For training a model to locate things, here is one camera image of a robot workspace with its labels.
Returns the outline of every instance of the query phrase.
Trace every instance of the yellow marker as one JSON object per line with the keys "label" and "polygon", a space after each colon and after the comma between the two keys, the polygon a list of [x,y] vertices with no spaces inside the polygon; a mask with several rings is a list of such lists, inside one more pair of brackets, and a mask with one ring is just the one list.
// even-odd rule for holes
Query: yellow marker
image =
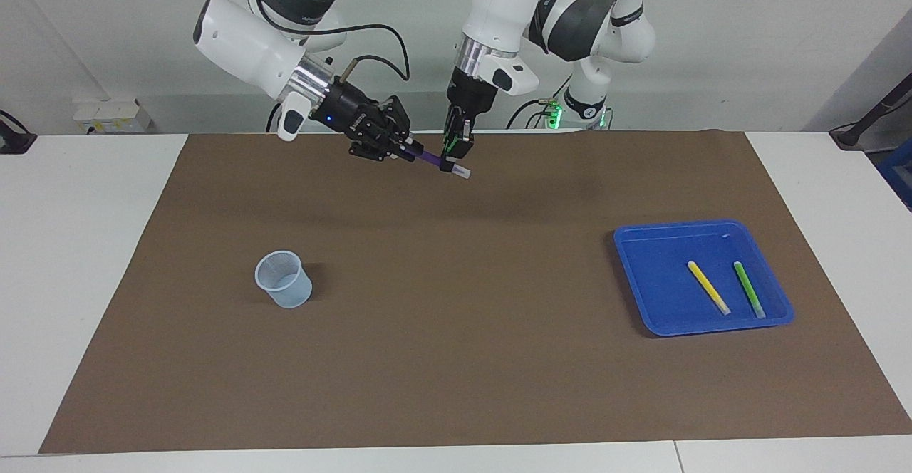
{"label": "yellow marker", "polygon": [[719,311],[722,311],[724,315],[732,314],[732,310],[729,309],[729,306],[722,299],[719,291],[716,291],[716,288],[713,288],[713,284],[710,283],[710,280],[706,278],[706,274],[701,271],[700,267],[697,266],[697,263],[690,261],[687,264],[687,268],[690,269],[690,272],[693,273],[693,276],[697,278],[697,281],[700,282],[700,285],[705,289],[706,294],[712,298],[712,301],[716,303],[716,306],[719,308]]}

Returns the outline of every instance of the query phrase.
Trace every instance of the brown mat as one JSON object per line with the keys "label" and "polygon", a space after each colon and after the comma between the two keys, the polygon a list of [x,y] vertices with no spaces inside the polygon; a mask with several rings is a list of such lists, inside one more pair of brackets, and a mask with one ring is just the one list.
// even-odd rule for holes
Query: brown mat
{"label": "brown mat", "polygon": [[[192,136],[41,453],[912,431],[743,135],[478,142],[463,181],[341,136]],[[612,231],[721,217],[794,324],[652,337]],[[296,310],[253,282],[276,249],[315,282]]]}

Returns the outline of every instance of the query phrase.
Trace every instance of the green marker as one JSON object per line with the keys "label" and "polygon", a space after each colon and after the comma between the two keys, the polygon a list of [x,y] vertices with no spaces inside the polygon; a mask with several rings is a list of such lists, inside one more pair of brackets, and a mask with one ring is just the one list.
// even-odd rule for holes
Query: green marker
{"label": "green marker", "polygon": [[738,272],[738,279],[742,282],[744,292],[747,294],[747,298],[750,301],[750,307],[753,307],[753,313],[757,315],[757,318],[761,318],[761,320],[766,318],[766,313],[760,305],[760,299],[757,298],[757,292],[753,291],[753,285],[750,284],[747,272],[744,271],[744,265],[740,264],[740,261],[735,262],[735,271]]}

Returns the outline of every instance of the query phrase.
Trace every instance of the plastic cup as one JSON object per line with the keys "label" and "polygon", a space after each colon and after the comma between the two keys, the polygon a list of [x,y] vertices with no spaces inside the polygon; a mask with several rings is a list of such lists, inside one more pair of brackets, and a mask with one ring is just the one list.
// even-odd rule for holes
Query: plastic cup
{"label": "plastic cup", "polygon": [[299,307],[314,291],[314,285],[304,273],[301,259],[287,250],[278,250],[260,259],[254,280],[283,308]]}

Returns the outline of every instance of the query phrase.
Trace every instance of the black metal stand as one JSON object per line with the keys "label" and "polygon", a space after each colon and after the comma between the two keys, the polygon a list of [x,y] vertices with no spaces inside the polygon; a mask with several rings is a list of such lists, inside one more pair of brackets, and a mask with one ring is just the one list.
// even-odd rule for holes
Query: black metal stand
{"label": "black metal stand", "polygon": [[836,145],[839,145],[840,149],[844,151],[857,151],[858,148],[858,139],[861,138],[863,132],[866,132],[871,125],[877,122],[878,119],[883,117],[889,110],[893,109],[893,106],[896,106],[899,103],[899,100],[902,99],[909,91],[912,91],[912,73],[906,76],[905,80],[899,81],[899,84],[895,89],[890,91],[889,94],[886,94],[886,97],[881,100],[880,103],[877,103],[870,112],[867,113],[862,119],[858,120],[858,123],[852,126],[846,132],[830,132],[830,136],[836,142]]}
{"label": "black metal stand", "polygon": [[[13,120],[16,125],[20,125],[18,120]],[[14,132],[13,128],[6,125],[0,120],[0,137],[3,138],[3,146],[0,146],[0,155],[25,155],[26,151],[32,144],[35,144],[37,135],[31,132]]]}

